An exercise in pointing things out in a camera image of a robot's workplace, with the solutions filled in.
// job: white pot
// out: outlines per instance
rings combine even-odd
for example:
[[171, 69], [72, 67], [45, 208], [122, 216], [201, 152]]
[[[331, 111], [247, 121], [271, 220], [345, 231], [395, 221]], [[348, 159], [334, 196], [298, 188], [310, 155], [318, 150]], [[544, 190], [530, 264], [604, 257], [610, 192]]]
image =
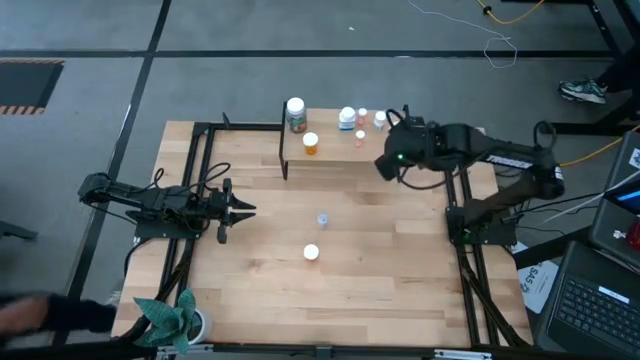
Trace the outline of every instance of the white pot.
[[202, 326], [200, 327], [198, 336], [196, 336], [193, 340], [189, 340], [189, 345], [199, 344], [206, 340], [207, 336], [209, 336], [209, 333], [211, 332], [211, 329], [213, 328], [213, 320], [211, 319], [211, 316], [209, 316], [209, 314], [200, 311], [200, 309], [196, 309], [196, 314], [200, 316], [200, 322], [202, 323]]

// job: green plant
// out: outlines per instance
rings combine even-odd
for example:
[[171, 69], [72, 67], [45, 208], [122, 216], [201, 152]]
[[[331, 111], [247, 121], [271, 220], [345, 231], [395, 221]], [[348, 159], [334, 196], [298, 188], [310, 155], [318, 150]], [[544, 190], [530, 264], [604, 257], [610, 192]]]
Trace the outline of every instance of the green plant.
[[189, 349], [187, 334], [191, 329], [202, 325], [200, 316], [195, 312], [196, 299], [191, 289], [187, 288], [180, 294], [175, 308], [152, 299], [133, 300], [151, 321], [151, 328], [135, 344], [145, 347], [173, 345], [178, 352], [186, 354]]

